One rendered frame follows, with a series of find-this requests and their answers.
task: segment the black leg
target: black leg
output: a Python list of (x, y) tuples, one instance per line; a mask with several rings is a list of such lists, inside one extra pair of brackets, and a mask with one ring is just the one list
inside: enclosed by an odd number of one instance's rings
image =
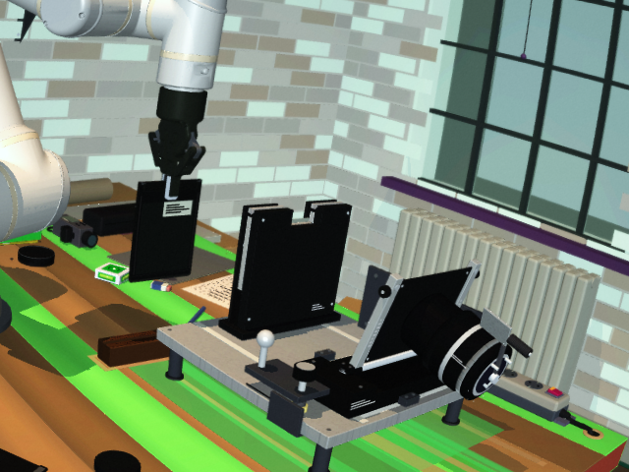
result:
[(445, 416), (441, 418), (441, 421), (449, 426), (456, 426), (461, 423), (459, 420), (459, 414), (463, 407), (463, 398), (448, 405), (448, 409), (445, 410)]
[(308, 472), (330, 472), (328, 468), (330, 466), (330, 459), (332, 458), (332, 447), (326, 449), (320, 445), (316, 445), (314, 450), (313, 466), (308, 469)]
[(171, 381), (182, 381), (184, 379), (183, 367), (184, 358), (171, 349), (166, 378)]

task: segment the radiator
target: radiator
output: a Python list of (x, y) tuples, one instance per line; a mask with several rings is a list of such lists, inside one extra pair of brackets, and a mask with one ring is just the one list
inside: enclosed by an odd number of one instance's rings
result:
[(424, 209), (400, 214), (391, 272), (404, 278), (482, 263), (465, 305), (489, 308), (533, 347), (512, 369), (568, 391), (585, 342), (600, 276)]

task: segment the black tablet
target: black tablet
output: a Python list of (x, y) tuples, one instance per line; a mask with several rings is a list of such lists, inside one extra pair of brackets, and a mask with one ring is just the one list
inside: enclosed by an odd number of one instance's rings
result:
[(201, 179), (182, 180), (177, 200), (164, 198), (165, 181), (139, 182), (129, 281), (190, 275)]

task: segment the white ball knob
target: white ball knob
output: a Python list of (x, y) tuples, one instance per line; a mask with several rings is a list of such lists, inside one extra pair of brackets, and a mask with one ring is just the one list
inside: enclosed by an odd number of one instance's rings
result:
[(259, 347), (268, 348), (268, 347), (271, 347), (273, 343), (275, 342), (275, 336), (268, 329), (263, 329), (257, 334), (256, 340), (257, 340), (257, 344), (259, 344)]

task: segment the white knob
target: white knob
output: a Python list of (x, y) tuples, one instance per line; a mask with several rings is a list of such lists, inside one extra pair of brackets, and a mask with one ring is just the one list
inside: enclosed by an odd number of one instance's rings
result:
[(268, 353), (268, 348), (275, 342), (275, 336), (268, 329), (263, 329), (257, 334), (256, 341), (259, 345), (259, 358), (257, 366), (264, 369), (266, 366), (266, 354)]

